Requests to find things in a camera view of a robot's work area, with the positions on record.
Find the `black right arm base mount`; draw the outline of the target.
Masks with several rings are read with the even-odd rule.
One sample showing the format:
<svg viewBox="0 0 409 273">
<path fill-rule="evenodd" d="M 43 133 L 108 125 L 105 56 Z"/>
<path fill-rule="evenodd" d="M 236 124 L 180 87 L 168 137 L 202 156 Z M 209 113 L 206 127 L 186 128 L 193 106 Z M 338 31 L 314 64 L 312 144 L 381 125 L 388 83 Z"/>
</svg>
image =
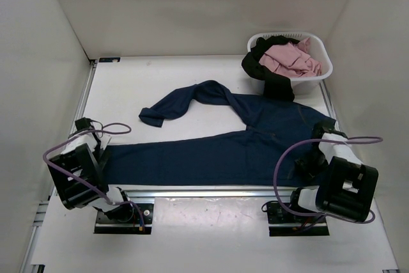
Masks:
<svg viewBox="0 0 409 273">
<path fill-rule="evenodd" d="M 326 219 L 302 217 L 285 211 L 278 201 L 268 201 L 261 206 L 268 220 L 269 237 L 324 237 L 329 236 Z"/>
</svg>

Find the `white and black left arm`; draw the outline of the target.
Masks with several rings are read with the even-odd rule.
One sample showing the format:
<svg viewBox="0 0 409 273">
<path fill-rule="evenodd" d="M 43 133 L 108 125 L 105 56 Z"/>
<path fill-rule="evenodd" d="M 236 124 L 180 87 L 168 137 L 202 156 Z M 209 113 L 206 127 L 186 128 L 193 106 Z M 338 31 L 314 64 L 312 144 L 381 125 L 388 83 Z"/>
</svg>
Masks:
<svg viewBox="0 0 409 273">
<path fill-rule="evenodd" d="M 135 207 L 125 191 L 109 187 L 104 176 L 111 137 L 131 131 L 123 123 L 104 125 L 83 117 L 75 121 L 75 131 L 66 141 L 43 154 L 65 208 L 92 207 L 107 219 L 118 222 L 128 222 L 135 217 Z"/>
</svg>

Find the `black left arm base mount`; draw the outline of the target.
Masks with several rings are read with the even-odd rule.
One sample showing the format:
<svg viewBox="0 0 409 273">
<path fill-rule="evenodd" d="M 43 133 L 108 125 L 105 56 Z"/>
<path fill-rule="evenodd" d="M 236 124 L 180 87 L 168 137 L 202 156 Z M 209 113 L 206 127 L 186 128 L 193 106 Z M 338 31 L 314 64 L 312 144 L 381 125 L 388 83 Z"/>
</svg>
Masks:
<svg viewBox="0 0 409 273">
<path fill-rule="evenodd" d="M 97 211 L 94 234 L 101 235 L 150 235 L 153 226 L 154 201 L 149 199 L 132 205 L 124 205 L 108 214 Z"/>
</svg>

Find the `dark blue denim trousers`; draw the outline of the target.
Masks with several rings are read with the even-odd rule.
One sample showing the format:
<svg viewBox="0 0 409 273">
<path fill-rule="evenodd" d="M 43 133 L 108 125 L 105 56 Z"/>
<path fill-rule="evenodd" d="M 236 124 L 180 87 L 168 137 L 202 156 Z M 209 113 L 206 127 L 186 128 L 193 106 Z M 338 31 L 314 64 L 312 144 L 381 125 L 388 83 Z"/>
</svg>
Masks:
<svg viewBox="0 0 409 273">
<path fill-rule="evenodd" d="M 232 93 L 216 81 L 174 90 L 142 109 L 139 118 L 159 128 L 165 120 L 182 117 L 192 100 L 230 106 L 245 129 L 198 139 L 109 146 L 107 183 L 303 186 L 295 161 L 307 151 L 314 125 L 333 120 L 296 102 Z"/>
</svg>

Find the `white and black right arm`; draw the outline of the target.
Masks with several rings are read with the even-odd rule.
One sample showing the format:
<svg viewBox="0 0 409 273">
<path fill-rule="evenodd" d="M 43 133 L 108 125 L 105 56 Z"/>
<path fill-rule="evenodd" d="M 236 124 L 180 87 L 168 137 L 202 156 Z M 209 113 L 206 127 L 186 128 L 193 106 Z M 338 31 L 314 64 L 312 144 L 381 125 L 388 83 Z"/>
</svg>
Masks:
<svg viewBox="0 0 409 273">
<path fill-rule="evenodd" d="M 311 149 L 295 161 L 295 171 L 314 189 L 299 187 L 291 194 L 287 214 L 296 222 L 311 213 L 364 222 L 370 212 L 378 170 L 365 165 L 349 146 L 347 135 L 328 120 L 314 125 Z"/>
</svg>

